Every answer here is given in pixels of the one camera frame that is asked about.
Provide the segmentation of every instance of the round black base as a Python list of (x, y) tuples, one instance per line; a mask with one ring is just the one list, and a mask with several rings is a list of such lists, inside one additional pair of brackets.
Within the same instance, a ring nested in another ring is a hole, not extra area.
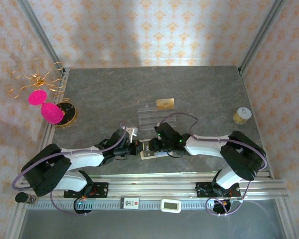
[(64, 117), (60, 123), (55, 126), (68, 126), (76, 117), (76, 109), (74, 105), (69, 102), (60, 102), (57, 106), (64, 112)]

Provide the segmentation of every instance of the small white device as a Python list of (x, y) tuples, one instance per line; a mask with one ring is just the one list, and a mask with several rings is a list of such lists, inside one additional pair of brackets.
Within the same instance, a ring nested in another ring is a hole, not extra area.
[(167, 213), (180, 213), (181, 201), (173, 199), (162, 199), (160, 202), (160, 210)]

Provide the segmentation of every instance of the white label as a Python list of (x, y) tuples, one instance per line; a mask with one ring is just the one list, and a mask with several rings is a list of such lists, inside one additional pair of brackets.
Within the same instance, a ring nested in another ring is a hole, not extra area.
[(139, 209), (139, 198), (121, 198), (121, 209)]

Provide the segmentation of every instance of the gray marble table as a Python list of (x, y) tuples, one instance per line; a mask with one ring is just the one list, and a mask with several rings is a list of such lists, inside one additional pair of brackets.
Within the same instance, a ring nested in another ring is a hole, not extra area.
[[(137, 104), (174, 98), (178, 112), (200, 119), (197, 135), (221, 136), (239, 130), (261, 145), (252, 117), (245, 125), (233, 121), (235, 111), (250, 103), (235, 66), (175, 66), (70, 70), (65, 96), (76, 108), (71, 125), (57, 128), (53, 142), (63, 148), (86, 148), (109, 138), (124, 120), (138, 126)], [(177, 116), (176, 130), (186, 133), (193, 119)], [(154, 130), (141, 130), (136, 139), (156, 136)], [(211, 172), (225, 167), (225, 160), (212, 156), (162, 157), (141, 160), (129, 156), (85, 171), (95, 174)]]

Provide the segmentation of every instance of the digital display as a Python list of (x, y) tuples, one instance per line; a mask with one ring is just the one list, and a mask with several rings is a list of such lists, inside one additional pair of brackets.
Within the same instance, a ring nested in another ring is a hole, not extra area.
[(164, 203), (164, 208), (177, 210), (177, 203)]

